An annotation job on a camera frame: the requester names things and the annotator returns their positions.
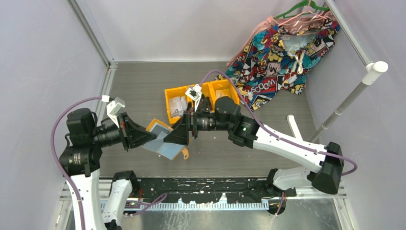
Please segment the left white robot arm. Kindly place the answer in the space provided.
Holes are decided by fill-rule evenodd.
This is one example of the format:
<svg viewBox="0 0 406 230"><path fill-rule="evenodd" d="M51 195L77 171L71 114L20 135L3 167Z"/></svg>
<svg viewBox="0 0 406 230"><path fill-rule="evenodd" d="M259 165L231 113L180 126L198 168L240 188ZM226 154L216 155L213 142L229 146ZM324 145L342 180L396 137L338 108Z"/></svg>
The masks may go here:
<svg viewBox="0 0 406 230"><path fill-rule="evenodd" d="M120 230L128 198L137 196L140 184L132 170L114 174L105 208L101 208L99 193L100 158L102 148L122 144L124 150L140 147L157 138L135 123L127 113L118 117L118 125L97 126L97 116L88 108L67 115L67 147L59 162L68 175L73 198L75 228L78 230Z"/></svg>

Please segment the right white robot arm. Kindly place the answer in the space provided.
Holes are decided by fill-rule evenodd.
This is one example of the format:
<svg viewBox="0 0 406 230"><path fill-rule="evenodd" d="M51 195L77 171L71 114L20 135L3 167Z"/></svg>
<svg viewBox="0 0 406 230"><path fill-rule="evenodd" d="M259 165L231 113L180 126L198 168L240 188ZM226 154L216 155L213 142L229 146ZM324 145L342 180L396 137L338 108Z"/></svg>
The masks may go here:
<svg viewBox="0 0 406 230"><path fill-rule="evenodd" d="M343 174L344 159L339 144L326 146L280 133L260 121L242 115L241 107L225 96L217 99L214 111L195 111L191 104L164 137L164 142L187 146L189 135L200 131L226 131L228 139L240 147L264 150L290 159L300 167L272 169L266 191L277 197L298 186L312 186L320 192L336 195Z"/></svg>

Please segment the yellow card holder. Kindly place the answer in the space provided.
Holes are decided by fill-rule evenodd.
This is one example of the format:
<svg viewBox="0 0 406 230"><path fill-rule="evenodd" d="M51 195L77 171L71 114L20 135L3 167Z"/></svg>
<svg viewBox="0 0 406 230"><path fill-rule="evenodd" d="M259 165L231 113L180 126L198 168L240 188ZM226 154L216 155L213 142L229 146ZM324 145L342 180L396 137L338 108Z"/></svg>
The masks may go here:
<svg viewBox="0 0 406 230"><path fill-rule="evenodd" d="M183 159L187 160L189 158L189 152L186 146L164 142L164 137L172 130L173 128L171 128L171 126L154 118L147 126L146 131L156 134L157 138L144 144L142 148L155 152L169 160L173 160L178 154L183 155Z"/></svg>

